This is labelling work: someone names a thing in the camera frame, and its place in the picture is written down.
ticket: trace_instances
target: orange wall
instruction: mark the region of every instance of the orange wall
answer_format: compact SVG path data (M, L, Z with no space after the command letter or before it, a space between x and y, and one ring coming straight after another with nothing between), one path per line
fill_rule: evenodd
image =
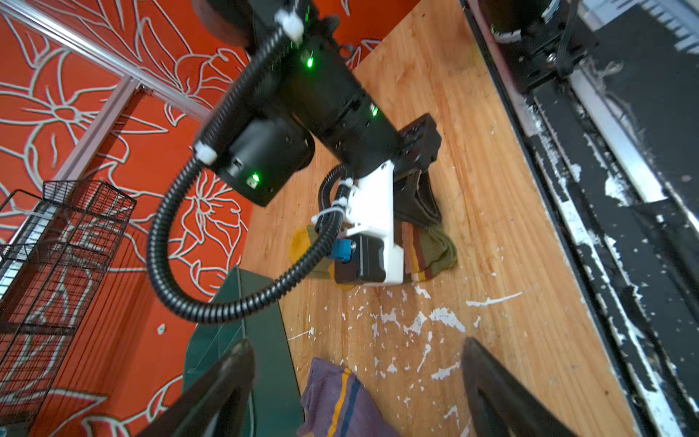
M204 105L215 105L247 62L241 50L225 48L206 33L188 1L31 2ZM319 0L317 5L323 14L340 16L336 36L358 47L350 62L356 66L415 3ZM0 22L0 38L5 45L0 57L5 170L0 189L5 194L16 188L38 193L41 181L60 168L119 79L11 21ZM132 435L179 395L195 326L158 302L143 257L150 218L191 156L198 128L175 108L141 95L92 162L90 177L108 180L138 204L112 273L73 342L33 435ZM240 261L251 214L252 205L213 174L200 177L180 210L170 246L175 276L192 296L209 299ZM0 238L9 238L21 219L0 216ZM30 394L31 389L22 393Z

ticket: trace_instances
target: white mount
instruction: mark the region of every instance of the white mount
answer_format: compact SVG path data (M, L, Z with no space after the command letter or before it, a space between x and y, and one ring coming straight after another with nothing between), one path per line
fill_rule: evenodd
M354 225L346 231L346 236L364 234L384 242L386 279L368 285L403 283L403 248L394 243L393 172L394 164L389 160L356 180L345 210L345 221Z

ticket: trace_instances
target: black cable tube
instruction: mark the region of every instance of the black cable tube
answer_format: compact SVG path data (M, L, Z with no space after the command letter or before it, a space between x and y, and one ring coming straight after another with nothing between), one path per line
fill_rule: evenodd
M335 182L337 182L338 179L340 179L342 174L343 170L340 168L340 166L337 166L334 169L330 170L330 173L328 173L327 177L325 177L325 179L323 179L323 182L320 183L320 188L318 189L318 211L330 208L330 190L333 189ZM318 221L315 223L315 231L318 234L320 234L321 229L323 229L323 226L326 224L327 221L327 214L318 217Z
M570 0L568 19L566 20L565 29L563 30L561 40L559 41L559 45L556 50L556 71L561 78L570 75L573 70L570 53L568 53L568 45L570 44L570 39L572 38L572 30L577 18L577 8L579 4L580 0Z
M148 276L160 301L177 316L196 323L232 322L276 302L304 279L330 250L340 233L344 215L338 211L328 213L326 225L321 230L318 239L289 270L271 285L234 302L208 303L198 301L188 296L173 277L168 259L168 240L180 204L201 172L202 166L202 163L196 158L191 158L187 162L153 218L152 227L148 234L146 259ZM352 170L348 165L340 164L328 174L321 187L328 186L329 183L326 181L331 176L336 180L338 178L351 178ZM349 194L350 187L340 185L335 198L347 197Z
M233 143L250 121L240 114L246 112L243 110L244 105L252 90L266 69L283 57L290 47L291 40L284 30L280 27L275 29L214 109L199 134L198 142L211 147L217 153Z

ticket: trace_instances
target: black wire rack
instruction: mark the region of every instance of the black wire rack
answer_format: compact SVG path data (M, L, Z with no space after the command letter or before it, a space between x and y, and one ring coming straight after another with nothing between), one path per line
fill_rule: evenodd
M19 196L36 206L18 208ZM8 435L34 423L135 206L99 180L47 181L41 197L16 190L0 206L0 215L26 215L0 245L0 427Z

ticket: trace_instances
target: wooden floor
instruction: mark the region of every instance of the wooden floor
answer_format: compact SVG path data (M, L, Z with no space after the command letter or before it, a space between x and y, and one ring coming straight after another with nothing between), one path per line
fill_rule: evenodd
M633 435L458 2L422 0L355 73L397 127L427 112L437 121L442 148L430 174L459 262L419 292L303 281L281 301L301 390L311 359L321 357L353 370L400 435L466 436L470 413L455 365L464 338L475 336L579 435ZM293 235L310 223L319 183L334 165L318 147L311 166L255 210L243 268L276 277L290 265ZM408 331L420 312L442 316Z

